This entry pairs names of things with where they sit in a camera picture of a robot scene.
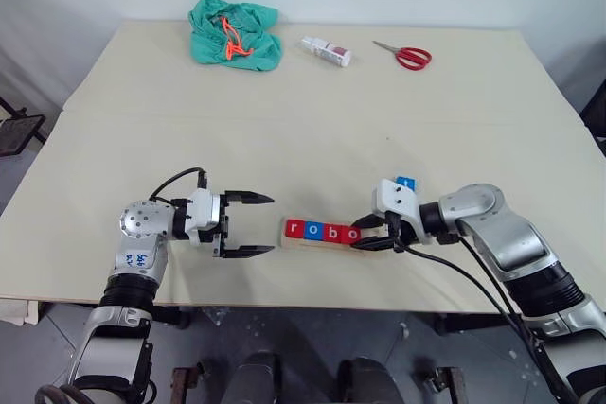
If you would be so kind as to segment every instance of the beige tabletop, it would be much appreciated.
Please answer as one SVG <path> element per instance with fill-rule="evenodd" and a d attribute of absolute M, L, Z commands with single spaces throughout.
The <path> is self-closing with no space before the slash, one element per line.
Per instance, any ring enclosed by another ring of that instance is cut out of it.
<path fill-rule="evenodd" d="M 279 26 L 284 57 L 256 73 L 196 64 L 188 25 L 127 22 L 68 100 L 0 218 L 0 295 L 97 301 L 119 242 L 117 217 L 170 175 L 202 166 L 215 191 L 276 203 L 229 207 L 233 244 L 277 244 L 284 217 L 355 220 L 382 177 L 418 179 L 433 201 L 500 186 L 581 287 L 606 307 L 605 166 L 593 139 L 519 33 Z M 352 50 L 348 68 L 297 46 Z M 371 40 L 431 50 L 420 72 Z M 185 196 L 195 179 L 167 195 Z M 484 283 L 460 247 L 451 259 Z M 281 249 L 246 260 L 172 242 L 159 303 L 493 311 L 463 278 L 406 254 Z"/>

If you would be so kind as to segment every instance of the green cloth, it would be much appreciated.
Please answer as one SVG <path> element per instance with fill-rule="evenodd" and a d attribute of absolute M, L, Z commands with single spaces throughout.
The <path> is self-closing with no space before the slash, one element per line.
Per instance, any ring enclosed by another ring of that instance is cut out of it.
<path fill-rule="evenodd" d="M 240 34 L 241 47 L 255 51 L 249 56 L 225 56 L 227 36 L 222 17 Z M 191 57 L 199 63 L 219 63 L 234 68 L 268 71 L 277 67 L 282 58 L 280 39 L 267 33 L 266 28 L 277 21 L 277 10 L 257 4 L 228 4 L 223 0 L 200 0 L 189 12 Z"/>

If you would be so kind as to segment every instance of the gray floor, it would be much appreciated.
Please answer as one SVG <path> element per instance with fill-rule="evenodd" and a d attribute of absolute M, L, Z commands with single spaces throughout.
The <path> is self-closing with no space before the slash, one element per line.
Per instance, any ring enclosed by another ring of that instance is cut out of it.
<path fill-rule="evenodd" d="M 42 384 L 61 384 L 89 309 L 55 305 L 38 325 L 0 323 L 0 395 L 4 404 L 33 402 Z M 422 393 L 412 375 L 420 365 L 462 368 L 471 404 L 553 403 L 522 344 L 505 327 L 438 336 L 425 315 L 334 309 L 207 308 L 186 330 L 154 323 L 152 379 L 156 403 L 168 403 L 173 367 L 202 360 L 207 382 L 187 403 L 217 404 L 226 379 L 247 355 L 278 353 L 285 404 L 330 402 L 343 359 L 387 366 L 406 403 L 449 403 L 448 392 Z"/>

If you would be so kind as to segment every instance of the blue block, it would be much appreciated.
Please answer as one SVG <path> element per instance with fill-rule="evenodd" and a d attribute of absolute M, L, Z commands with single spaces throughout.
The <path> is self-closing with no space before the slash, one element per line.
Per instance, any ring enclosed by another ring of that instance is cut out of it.
<path fill-rule="evenodd" d="M 396 179 L 396 183 L 401 184 L 402 186 L 406 186 L 407 188 L 410 188 L 413 191 L 417 187 L 417 182 L 415 182 L 415 179 L 411 179 L 410 177 L 398 177 Z"/>
<path fill-rule="evenodd" d="M 324 223 L 305 221 L 305 238 L 322 241 L 324 239 Z"/>

